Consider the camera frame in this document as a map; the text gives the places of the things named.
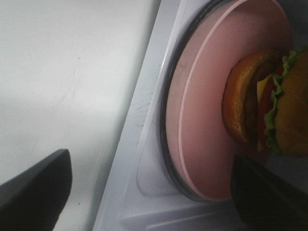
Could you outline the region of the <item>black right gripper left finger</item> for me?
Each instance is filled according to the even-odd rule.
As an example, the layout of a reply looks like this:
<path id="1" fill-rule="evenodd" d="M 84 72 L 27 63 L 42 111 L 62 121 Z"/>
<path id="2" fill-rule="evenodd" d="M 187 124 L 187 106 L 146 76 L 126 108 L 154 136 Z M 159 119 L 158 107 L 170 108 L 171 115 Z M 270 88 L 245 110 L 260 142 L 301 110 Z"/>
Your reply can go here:
<path id="1" fill-rule="evenodd" d="M 72 164 L 60 149 L 0 186 L 2 231 L 52 231 L 72 187 Z"/>

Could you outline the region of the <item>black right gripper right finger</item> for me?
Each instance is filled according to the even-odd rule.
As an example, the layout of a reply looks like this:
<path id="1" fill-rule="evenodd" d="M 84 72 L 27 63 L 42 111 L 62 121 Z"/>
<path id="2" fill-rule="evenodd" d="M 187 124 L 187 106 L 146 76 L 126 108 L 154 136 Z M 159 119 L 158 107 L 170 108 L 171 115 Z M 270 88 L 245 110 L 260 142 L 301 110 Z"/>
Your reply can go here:
<path id="1" fill-rule="evenodd" d="M 231 197 L 248 231 L 308 229 L 308 195 L 249 157 L 234 158 Z"/>

